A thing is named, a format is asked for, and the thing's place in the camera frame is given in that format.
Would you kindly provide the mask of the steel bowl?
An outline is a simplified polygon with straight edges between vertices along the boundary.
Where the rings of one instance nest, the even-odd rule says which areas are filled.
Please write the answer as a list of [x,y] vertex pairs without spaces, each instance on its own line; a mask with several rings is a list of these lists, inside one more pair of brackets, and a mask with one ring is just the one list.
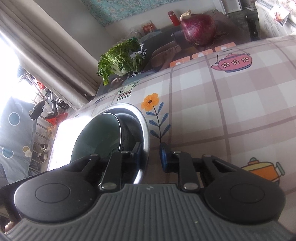
[[144,177],[145,168],[149,160],[150,149],[149,129],[144,115],[136,106],[124,102],[112,104],[102,110],[98,110],[98,108],[99,106],[95,108],[92,118],[95,118],[103,113],[115,114],[128,126],[135,140],[142,143],[139,170],[133,181],[134,184],[140,184]]

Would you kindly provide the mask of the teal ceramic bowl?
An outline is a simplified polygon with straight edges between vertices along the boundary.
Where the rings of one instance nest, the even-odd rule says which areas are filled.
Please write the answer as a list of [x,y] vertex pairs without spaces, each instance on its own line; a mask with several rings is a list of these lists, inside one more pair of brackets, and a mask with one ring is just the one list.
[[109,158],[122,149],[122,126],[112,113],[99,114],[82,130],[73,147],[71,162],[91,154]]

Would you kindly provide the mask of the plaid floral tablecloth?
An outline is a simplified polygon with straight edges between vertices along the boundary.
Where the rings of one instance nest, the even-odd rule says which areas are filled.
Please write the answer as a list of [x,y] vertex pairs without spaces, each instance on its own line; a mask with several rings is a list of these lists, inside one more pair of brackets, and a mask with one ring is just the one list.
[[103,109],[136,106],[149,128],[144,183],[174,183],[159,144],[212,154],[274,180],[285,192],[280,222],[295,231],[295,35],[242,44],[138,80],[112,81],[57,130],[48,169],[70,162],[81,130]]

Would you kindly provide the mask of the green leafy cabbage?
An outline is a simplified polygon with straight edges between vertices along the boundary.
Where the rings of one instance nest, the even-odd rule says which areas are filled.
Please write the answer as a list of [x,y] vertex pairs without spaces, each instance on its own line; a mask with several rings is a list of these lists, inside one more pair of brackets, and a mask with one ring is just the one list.
[[143,69],[143,57],[139,53],[141,49],[137,38],[121,42],[110,48],[100,56],[97,75],[103,80],[103,85],[109,83],[111,75],[124,76],[130,72],[140,72]]

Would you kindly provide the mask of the blue circle pattern sheet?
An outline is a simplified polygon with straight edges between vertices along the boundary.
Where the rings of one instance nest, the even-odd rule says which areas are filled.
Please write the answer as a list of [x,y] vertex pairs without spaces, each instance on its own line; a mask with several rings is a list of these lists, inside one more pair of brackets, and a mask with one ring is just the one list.
[[27,178],[33,154],[36,122],[34,105],[9,98],[1,105],[1,168],[8,183]]

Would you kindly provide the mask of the dark low table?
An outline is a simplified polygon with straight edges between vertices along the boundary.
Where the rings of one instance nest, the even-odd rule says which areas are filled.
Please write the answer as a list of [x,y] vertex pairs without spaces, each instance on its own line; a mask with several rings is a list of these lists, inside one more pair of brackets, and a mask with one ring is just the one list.
[[119,87],[141,80],[151,74],[165,70],[170,63],[184,57],[192,57],[207,50],[215,50],[220,45],[234,42],[236,45],[255,41],[258,36],[258,15],[249,11],[224,15],[214,10],[208,12],[215,21],[216,35],[214,40],[205,46],[192,46],[186,40],[180,26],[169,26],[159,34],[141,44],[140,54],[144,68],[139,73],[128,73],[125,76],[112,75],[109,84],[100,85],[97,96],[106,94]]

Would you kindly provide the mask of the red onion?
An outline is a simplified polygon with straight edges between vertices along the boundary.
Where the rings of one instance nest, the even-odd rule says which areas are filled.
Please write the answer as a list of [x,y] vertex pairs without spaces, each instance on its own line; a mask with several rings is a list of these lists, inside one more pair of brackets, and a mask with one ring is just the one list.
[[216,24],[212,16],[192,14],[189,9],[180,16],[181,28],[187,42],[193,46],[210,44],[216,35]]

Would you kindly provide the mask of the beige curtain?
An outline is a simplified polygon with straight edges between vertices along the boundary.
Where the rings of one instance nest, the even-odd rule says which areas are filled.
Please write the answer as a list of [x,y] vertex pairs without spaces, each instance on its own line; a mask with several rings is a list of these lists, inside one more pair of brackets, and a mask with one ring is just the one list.
[[114,44],[79,1],[1,1],[1,37],[21,66],[73,109],[97,93],[99,57]]

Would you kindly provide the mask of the red bottle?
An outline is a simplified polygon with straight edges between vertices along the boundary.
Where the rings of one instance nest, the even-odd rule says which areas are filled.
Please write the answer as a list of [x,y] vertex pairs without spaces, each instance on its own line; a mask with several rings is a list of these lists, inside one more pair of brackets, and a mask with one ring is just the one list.
[[173,23],[174,26],[179,26],[180,20],[178,19],[178,17],[176,16],[176,14],[173,11],[169,11],[168,12],[169,18],[171,19],[171,22]]

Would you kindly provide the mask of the teal floral wall cloth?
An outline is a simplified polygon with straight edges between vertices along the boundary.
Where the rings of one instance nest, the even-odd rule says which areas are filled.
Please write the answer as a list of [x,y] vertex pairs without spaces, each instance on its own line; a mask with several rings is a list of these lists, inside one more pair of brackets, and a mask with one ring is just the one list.
[[138,15],[174,0],[82,0],[90,14],[106,27],[130,16]]

